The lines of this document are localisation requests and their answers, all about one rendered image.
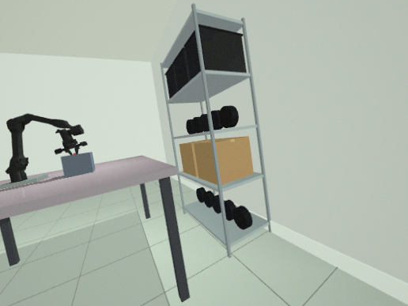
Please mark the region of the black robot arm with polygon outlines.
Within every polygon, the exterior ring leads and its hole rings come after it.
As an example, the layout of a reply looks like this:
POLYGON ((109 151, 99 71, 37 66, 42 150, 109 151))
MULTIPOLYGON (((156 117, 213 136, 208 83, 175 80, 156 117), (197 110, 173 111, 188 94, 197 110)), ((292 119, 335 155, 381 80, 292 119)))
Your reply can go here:
MULTIPOLYGON (((46 123, 58 128, 70 128, 69 130, 57 129, 55 133, 60 133, 62 139, 72 137, 72 135, 76 136, 85 133, 81 124, 71 126, 65 120, 48 119, 29 113, 7 120, 6 125, 8 130, 11 132, 13 155, 11 157, 9 167, 6 169, 6 174, 9 174, 11 183, 20 182, 27 179, 25 169, 28 166, 29 162, 28 157, 24 156, 22 133, 24 132, 25 125, 29 124, 31 121, 46 123)), ((62 145, 64 148, 71 149, 76 147, 76 144, 78 144, 76 139, 73 139, 71 141, 69 138, 68 140, 69 141, 66 142, 62 141, 62 145)))

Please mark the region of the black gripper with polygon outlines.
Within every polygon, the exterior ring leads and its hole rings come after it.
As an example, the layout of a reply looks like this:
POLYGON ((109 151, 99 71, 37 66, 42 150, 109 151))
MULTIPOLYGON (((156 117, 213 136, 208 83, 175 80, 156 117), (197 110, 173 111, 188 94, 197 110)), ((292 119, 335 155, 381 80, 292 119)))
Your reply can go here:
MULTIPOLYGON (((73 140, 73 138, 72 137, 69 137, 70 138, 70 140, 72 141, 73 140)), ((69 141, 68 139, 69 138, 64 138, 63 139, 63 141, 69 141)), ((77 144, 76 145, 76 147, 74 147, 74 150, 75 150, 75 153, 76 154, 78 154, 78 150, 80 149, 80 146, 85 146, 85 145, 88 145, 87 144, 87 142, 80 142, 80 144, 77 144)), ((70 155, 73 155, 71 152, 70 152, 70 149, 67 149, 67 148, 64 148, 64 149, 56 149, 55 150, 55 154, 57 155, 57 154, 60 154, 60 153, 62 153, 63 151, 65 151, 65 153, 68 153, 68 154, 70 154, 70 155)))

